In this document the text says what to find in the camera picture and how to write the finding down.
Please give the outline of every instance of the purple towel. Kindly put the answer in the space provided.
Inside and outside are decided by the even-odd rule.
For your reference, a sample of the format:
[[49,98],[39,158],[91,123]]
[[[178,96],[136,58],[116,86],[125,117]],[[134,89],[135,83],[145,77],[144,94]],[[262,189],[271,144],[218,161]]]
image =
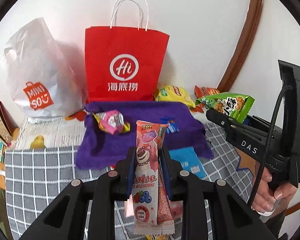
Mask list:
[[131,131],[120,135],[102,132],[95,118],[89,114],[84,119],[87,128],[83,142],[75,156],[80,169],[101,169],[114,165],[126,157],[128,148],[136,145],[136,121],[162,123],[160,118],[173,117],[180,132],[165,135],[163,145],[168,149],[193,147],[198,156],[213,158],[213,153],[204,135],[204,125],[194,119],[187,106],[178,102],[91,102],[86,111],[94,113],[118,110],[124,121],[129,122]]

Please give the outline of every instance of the white bag handle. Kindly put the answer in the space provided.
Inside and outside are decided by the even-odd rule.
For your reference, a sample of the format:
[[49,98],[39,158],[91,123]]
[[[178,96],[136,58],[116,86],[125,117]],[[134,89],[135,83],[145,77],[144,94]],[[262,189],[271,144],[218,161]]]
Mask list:
[[[114,18],[114,17],[113,17],[113,13],[114,13],[115,5],[117,4],[118,1],[119,1],[119,0],[116,0],[115,3],[114,3],[113,9],[112,9],[112,14],[111,14],[111,19]],[[140,7],[140,5],[139,5],[139,3],[138,3],[137,0],[135,0],[135,2],[136,2],[136,4],[137,4],[138,7],[139,7],[139,21],[138,21],[138,30],[139,30],[139,29],[140,29],[140,20],[141,20],[141,7]]]
[[[111,19],[111,24],[110,24],[110,29],[112,29],[112,23],[113,23],[113,20],[114,20],[114,16],[115,14],[117,13],[117,10],[119,9],[119,6],[121,5],[121,3],[123,2],[124,0],[121,0],[120,3],[118,4],[117,8],[115,9],[114,11],[114,14],[112,15],[112,19]],[[144,0],[146,5],[147,5],[147,13],[148,13],[148,17],[147,17],[147,24],[146,24],[146,31],[148,30],[148,22],[149,22],[149,7],[148,7],[148,3],[146,0]]]

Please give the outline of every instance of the blue snack package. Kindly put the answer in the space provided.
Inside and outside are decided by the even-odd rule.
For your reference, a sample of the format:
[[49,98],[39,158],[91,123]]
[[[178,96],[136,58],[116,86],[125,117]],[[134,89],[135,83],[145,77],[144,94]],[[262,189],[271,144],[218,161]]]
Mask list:
[[193,174],[197,175],[199,179],[203,179],[206,176],[202,164],[193,147],[171,150],[169,153],[173,160],[181,163],[181,166],[184,170],[192,172]]
[[169,125],[168,128],[166,129],[166,133],[179,132],[179,128],[178,128],[176,122],[174,121],[174,118],[172,118],[172,117],[160,118],[160,120],[163,124]]

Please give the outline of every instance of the wooden frame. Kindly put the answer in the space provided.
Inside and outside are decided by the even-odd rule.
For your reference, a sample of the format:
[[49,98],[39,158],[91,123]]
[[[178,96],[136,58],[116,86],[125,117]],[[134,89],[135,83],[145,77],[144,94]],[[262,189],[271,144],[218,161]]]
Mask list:
[[250,0],[247,18],[244,23],[234,54],[219,85],[220,92],[229,91],[237,78],[252,46],[262,13],[263,0]]

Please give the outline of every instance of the checkered tablecloth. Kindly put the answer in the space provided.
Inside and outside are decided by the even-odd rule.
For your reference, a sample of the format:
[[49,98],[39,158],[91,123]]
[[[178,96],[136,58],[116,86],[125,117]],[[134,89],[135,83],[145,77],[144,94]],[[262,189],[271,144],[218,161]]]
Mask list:
[[[232,188],[247,201],[251,191],[252,174],[249,170],[236,171],[239,155],[234,148],[225,141],[222,128],[209,123],[206,124],[206,138],[210,142],[214,159],[200,158],[207,177],[204,179],[215,181],[223,178]],[[76,147],[51,148],[45,150],[7,151],[6,158],[6,199],[7,212],[11,231],[15,240],[40,215],[51,201],[73,179],[83,182],[97,179],[109,170],[79,170],[74,165]],[[209,239],[212,240],[211,219],[208,203],[207,223]],[[91,201],[88,208],[84,239],[87,239],[90,218]],[[124,202],[115,202],[115,239],[146,239],[144,236],[133,234],[133,217],[124,216]],[[170,239],[180,239],[181,220],[175,221],[175,234]]]

